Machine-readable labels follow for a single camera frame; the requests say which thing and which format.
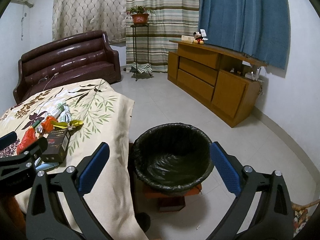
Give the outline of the red plastic bag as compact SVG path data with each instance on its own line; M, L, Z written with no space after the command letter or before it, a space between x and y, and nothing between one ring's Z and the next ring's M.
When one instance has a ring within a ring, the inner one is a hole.
M37 140L35 129L30 126L25 132L21 142L17 145L16 153L20 155L23 151Z

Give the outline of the green gold cylinder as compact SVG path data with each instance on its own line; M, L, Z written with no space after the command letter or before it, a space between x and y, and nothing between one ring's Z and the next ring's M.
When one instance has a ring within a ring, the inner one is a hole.
M35 130L37 126L41 123L41 120L36 120L31 126Z

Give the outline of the orange plastic bag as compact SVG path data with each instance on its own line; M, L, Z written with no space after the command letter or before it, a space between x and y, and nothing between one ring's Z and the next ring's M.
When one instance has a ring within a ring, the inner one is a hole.
M54 129L54 123L56 118L54 116L48 115L46 119L41 122L42 133L49 134Z

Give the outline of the black cigarette box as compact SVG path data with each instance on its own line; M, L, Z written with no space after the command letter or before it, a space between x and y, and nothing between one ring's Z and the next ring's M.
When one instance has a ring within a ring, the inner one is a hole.
M67 128L50 132L47 137L48 148L41 155L42 161L45 163L63 163L67 155L70 137Z

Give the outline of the green white snack wrapper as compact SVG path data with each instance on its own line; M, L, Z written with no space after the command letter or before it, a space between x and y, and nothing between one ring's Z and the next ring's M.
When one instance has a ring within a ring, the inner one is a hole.
M72 120L71 110L66 102L59 103L47 116L55 118L57 122L69 123Z

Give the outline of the yellow green wrapper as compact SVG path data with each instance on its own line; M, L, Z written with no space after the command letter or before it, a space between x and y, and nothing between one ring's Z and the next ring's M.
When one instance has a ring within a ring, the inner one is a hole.
M82 120L72 120L70 122L51 121L51 124L54 128L68 129L69 131L71 131L77 129L78 127L81 127L84 124L84 122Z

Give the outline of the teal white tube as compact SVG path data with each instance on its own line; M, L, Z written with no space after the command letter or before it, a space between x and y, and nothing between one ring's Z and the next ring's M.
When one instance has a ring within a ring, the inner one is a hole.
M60 163L42 163L41 165L36 167L36 172L51 170L52 168L56 168Z

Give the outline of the floral cushion wooden chair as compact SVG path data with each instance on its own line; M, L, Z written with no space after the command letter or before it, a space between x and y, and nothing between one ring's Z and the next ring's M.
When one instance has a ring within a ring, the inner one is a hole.
M319 204L319 199L310 202L309 204L299 205L294 202L291 203L291 207L293 210L293 236L296 237L298 233L304 228L307 222L310 219L308 208L313 207Z

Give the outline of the floral beige table cloth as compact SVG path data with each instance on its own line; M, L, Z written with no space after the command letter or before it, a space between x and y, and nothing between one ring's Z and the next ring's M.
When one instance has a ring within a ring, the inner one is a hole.
M65 161L54 172L78 165L102 142L107 143L109 160L84 199L112 238L146 239L135 218L127 170L133 100L102 79L47 89L7 110L1 116L1 135L14 131L22 139L35 121L45 119L61 103L67 104L72 119L83 125L71 136Z

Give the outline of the dark brown leather sofa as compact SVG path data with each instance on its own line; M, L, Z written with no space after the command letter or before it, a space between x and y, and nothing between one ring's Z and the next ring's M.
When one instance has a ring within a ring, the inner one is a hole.
M62 38L23 54L13 96L22 103L43 90L93 79L121 80L119 53L102 30Z

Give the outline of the checkered cloth on stand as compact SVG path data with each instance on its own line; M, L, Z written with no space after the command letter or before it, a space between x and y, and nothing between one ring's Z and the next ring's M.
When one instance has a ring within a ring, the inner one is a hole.
M150 73L152 71L153 70L152 70L151 64L149 63L140 64L140 63L134 62L131 65L131 69L130 69L130 72L139 73L139 74Z

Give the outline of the beige patterned curtain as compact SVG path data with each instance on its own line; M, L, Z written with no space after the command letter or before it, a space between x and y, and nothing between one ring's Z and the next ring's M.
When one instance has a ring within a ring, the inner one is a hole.
M110 44L125 42L126 0L54 0L53 40L95 30Z

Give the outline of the black metal plant stand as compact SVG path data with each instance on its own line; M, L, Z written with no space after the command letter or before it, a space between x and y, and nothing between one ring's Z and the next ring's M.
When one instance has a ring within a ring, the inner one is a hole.
M138 38L138 33L137 33L137 28L144 28L146 27L146 62L144 61L141 61L139 58L138 58L138 54L139 53L142 53L141 48L138 47L138 41L137 41L137 38ZM132 45L133 45L133 63L136 62L136 63L140 63L140 64L144 64L144 63L150 63L150 60L149 60L149 24L132 24L131 25L131 28L132 28ZM133 77L135 78L135 81L138 81L139 79L139 76L141 74L139 73L132 73L133 74Z

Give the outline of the white box on cabinet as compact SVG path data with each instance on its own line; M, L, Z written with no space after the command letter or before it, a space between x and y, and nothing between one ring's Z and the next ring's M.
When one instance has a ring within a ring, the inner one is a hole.
M185 41L185 42L193 42L194 37L193 36L187 36L187 35L182 35L181 36L181 41Z

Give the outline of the blue curtain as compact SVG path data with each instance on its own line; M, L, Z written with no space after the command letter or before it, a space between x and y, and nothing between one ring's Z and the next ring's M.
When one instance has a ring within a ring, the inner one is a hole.
M290 48L288 0L200 0L208 43L285 69Z

